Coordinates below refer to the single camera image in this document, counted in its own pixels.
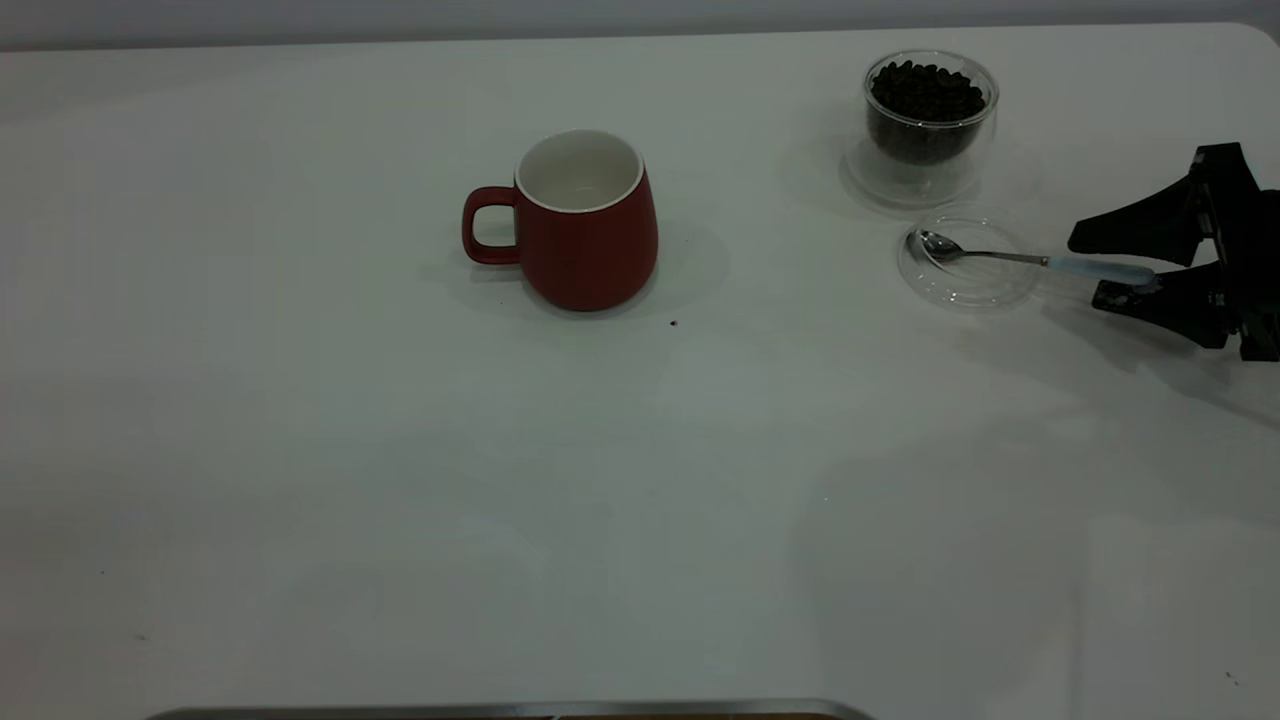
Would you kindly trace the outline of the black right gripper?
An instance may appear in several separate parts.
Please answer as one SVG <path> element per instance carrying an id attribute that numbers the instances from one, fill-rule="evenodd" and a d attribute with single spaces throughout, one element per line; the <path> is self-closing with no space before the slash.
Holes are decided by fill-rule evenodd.
<path id="1" fill-rule="evenodd" d="M 1158 273 L 1143 286 L 1101 281 L 1092 307 L 1179 334 L 1202 348 L 1240 341 L 1247 363 L 1279 357 L 1279 191 L 1262 190 L 1239 143 L 1201 146 L 1184 177 L 1138 202 L 1078 222 L 1073 252 L 1130 255 L 1189 268 L 1204 237 L 1217 261 Z"/>

